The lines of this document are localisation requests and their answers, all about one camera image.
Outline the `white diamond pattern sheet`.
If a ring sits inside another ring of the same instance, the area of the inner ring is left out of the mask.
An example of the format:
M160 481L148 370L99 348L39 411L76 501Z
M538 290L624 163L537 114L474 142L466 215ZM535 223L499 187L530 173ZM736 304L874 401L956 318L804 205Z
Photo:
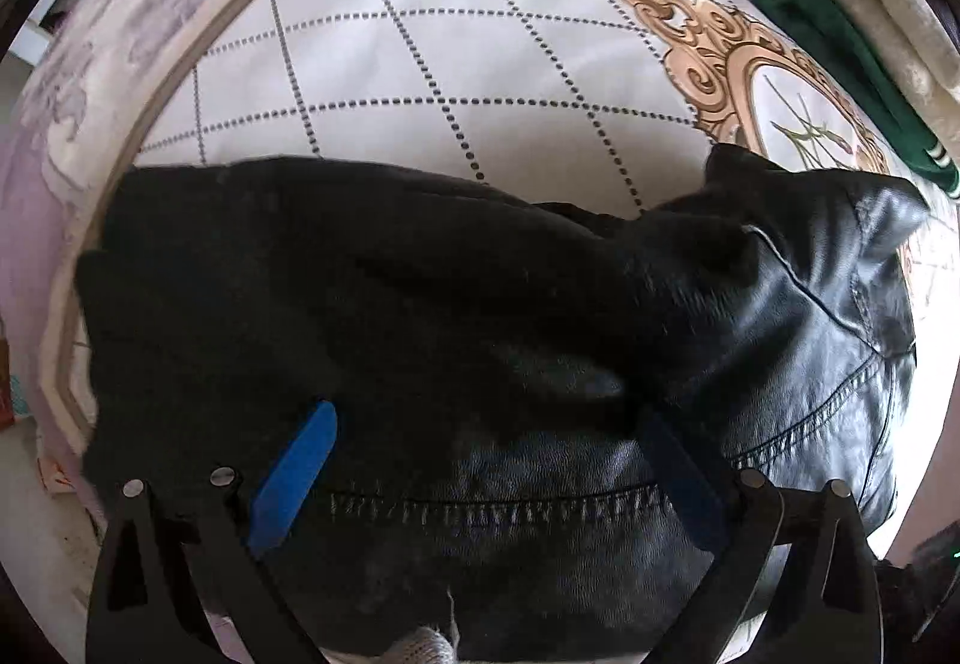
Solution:
M140 167L320 154L462 176L596 211L693 188L711 144L754 133L780 166L908 167L836 81L722 68L701 92L680 36L717 14L751 52L750 0L252 0L197 61Z

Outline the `bed with floral cover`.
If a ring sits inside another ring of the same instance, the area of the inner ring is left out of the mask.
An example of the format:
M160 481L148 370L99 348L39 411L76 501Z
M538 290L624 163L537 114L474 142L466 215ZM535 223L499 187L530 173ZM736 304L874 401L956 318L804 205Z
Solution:
M955 661L955 136L839 0L80 0L2 315L89 661Z

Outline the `black leather jacket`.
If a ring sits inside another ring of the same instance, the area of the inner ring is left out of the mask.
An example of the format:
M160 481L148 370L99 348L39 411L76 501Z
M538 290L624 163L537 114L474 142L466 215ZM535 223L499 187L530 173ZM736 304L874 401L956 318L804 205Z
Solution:
M786 487L895 505L913 183L709 152L633 219L301 157L128 172L75 287L104 505L220 467L262 492L322 404L265 565L309 639L374 656L452 615L480 661L640 653L708 568L646 451L674 414Z

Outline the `green striped folded garment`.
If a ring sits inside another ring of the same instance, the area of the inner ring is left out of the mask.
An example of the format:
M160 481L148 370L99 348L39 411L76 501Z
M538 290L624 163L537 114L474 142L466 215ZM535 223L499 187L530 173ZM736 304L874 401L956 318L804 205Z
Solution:
M752 0L874 121L905 166L958 196L958 169L835 0Z

